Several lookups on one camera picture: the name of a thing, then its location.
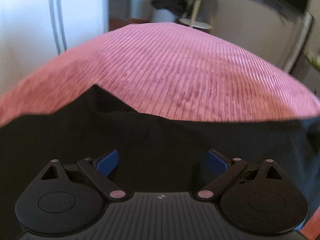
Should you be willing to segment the black pants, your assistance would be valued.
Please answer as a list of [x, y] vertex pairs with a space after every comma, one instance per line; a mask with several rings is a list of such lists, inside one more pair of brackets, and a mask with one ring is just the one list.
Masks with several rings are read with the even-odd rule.
[[275, 160], [319, 207], [319, 118], [267, 122], [177, 121], [138, 113], [99, 86], [53, 114], [23, 115], [1, 127], [1, 239], [22, 228], [15, 203], [51, 159], [73, 164], [119, 152], [111, 180], [126, 191], [191, 191], [212, 179], [203, 156], [214, 149], [251, 164]]

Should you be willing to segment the black clothing pile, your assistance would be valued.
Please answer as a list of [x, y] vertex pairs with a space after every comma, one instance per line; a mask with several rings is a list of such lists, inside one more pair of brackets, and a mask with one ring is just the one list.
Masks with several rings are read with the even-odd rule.
[[156, 10], [165, 9], [176, 16], [182, 16], [187, 8], [187, 0], [151, 0], [150, 4]]

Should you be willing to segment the pink ribbed bedspread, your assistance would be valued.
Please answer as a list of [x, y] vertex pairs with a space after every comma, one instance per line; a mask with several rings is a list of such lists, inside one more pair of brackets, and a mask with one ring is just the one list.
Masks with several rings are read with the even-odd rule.
[[49, 114], [93, 85], [140, 113], [254, 122], [319, 116], [319, 98], [233, 43], [175, 23], [131, 24], [50, 60], [1, 96], [1, 124]]

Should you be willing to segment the round white side table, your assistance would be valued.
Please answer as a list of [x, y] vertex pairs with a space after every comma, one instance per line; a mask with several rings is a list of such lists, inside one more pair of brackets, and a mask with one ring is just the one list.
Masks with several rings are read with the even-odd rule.
[[209, 23], [197, 21], [197, 16], [199, 14], [200, 6], [202, 0], [187, 0], [187, 7], [181, 18], [178, 19], [180, 24], [188, 26], [190, 28], [196, 28], [200, 30], [206, 30], [210, 34], [213, 33], [213, 23], [214, 23], [214, 11], [212, 10], [209, 14]]

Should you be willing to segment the white laundry basket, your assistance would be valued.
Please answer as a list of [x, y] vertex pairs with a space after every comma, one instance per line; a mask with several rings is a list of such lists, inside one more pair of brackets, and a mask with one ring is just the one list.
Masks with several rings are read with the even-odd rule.
[[161, 23], [161, 22], [176, 22], [178, 16], [167, 9], [155, 9], [152, 10], [152, 23]]

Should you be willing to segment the white wardrobe with black lines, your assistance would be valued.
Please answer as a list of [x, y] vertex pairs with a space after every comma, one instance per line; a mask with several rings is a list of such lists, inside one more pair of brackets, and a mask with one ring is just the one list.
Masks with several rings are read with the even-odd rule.
[[108, 25], [108, 0], [1, 0], [1, 92]]

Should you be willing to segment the dark wooden door frame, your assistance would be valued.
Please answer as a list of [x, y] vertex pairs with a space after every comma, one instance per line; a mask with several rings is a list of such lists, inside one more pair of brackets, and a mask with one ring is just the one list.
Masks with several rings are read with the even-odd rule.
[[131, 0], [109, 0], [109, 31], [128, 24], [131, 13]]

